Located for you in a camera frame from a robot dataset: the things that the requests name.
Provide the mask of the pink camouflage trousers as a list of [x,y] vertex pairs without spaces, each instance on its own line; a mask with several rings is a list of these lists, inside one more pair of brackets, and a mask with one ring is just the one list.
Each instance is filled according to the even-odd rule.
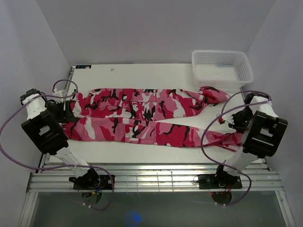
[[177,148],[218,146],[237,151],[238,132],[205,131],[169,123],[168,119],[199,115],[208,105],[226,102],[228,94],[214,87],[183,89],[99,88],[71,100],[75,119],[62,125],[69,139],[115,141]]

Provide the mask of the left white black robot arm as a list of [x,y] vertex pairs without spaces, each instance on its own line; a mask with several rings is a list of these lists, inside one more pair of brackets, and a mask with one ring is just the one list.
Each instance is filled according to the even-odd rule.
[[47,100],[43,93],[31,89],[20,97],[26,107],[27,120],[22,129],[43,153],[60,159],[74,173],[69,181],[82,189],[95,189],[100,185],[97,172],[88,163],[69,149],[68,137],[63,131],[63,123],[79,121],[71,112],[70,101],[61,98]]

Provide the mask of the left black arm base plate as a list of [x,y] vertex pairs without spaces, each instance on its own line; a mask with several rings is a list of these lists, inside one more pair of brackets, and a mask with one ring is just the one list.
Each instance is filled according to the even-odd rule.
[[115,175],[99,175],[93,177],[92,180],[84,179],[83,177],[70,177],[69,181],[73,183],[74,190],[112,190],[115,184]]

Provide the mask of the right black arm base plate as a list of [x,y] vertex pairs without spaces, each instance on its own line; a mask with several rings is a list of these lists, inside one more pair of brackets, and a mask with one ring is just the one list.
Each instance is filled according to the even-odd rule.
[[218,174],[204,174],[198,176],[199,189],[241,189],[242,183],[237,176],[219,176]]

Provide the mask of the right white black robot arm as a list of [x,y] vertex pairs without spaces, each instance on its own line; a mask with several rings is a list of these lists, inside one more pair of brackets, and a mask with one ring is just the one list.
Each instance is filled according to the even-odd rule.
[[241,147],[218,166],[214,183],[220,188],[238,183],[240,172],[252,162],[272,157],[288,126],[287,120],[274,112],[269,96],[252,92],[245,97],[244,104],[241,111],[223,116],[223,122],[240,133]]

